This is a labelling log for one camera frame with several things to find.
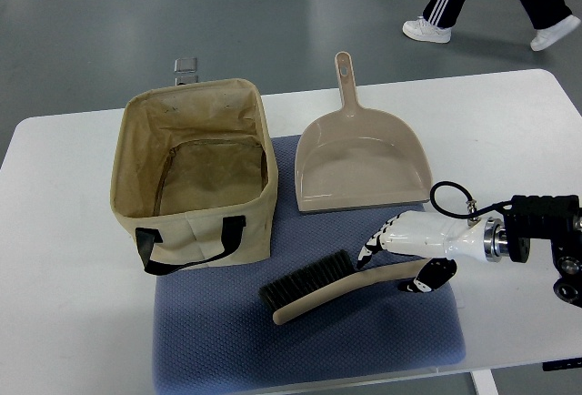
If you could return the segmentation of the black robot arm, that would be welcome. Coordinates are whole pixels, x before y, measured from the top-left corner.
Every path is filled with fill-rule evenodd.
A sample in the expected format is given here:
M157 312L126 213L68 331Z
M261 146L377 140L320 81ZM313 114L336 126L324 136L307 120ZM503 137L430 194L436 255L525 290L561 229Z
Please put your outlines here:
M448 211L437 203L441 187L452 187L466 197L467 213ZM581 206L577 195L524 196L478 208L470 192L453 181L440 181L431 187L429 201L440 214L465 220L474 228L482 226L478 254L490 262L503 257L516 263L527 262L531 241L550 242L552 262L559 274L554 294L567 304L581 306Z

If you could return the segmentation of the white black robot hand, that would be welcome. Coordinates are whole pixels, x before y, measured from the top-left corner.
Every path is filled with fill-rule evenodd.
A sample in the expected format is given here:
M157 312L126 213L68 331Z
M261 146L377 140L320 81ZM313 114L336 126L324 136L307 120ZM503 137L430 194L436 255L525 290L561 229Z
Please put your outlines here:
M400 256L426 258L418 273L398 285L401 291L429 293L446 284L457 271L454 262L467 256L486 262L486 224L470 225L437 213L408 210L391 219L360 249L356 267L364 267L381 251Z

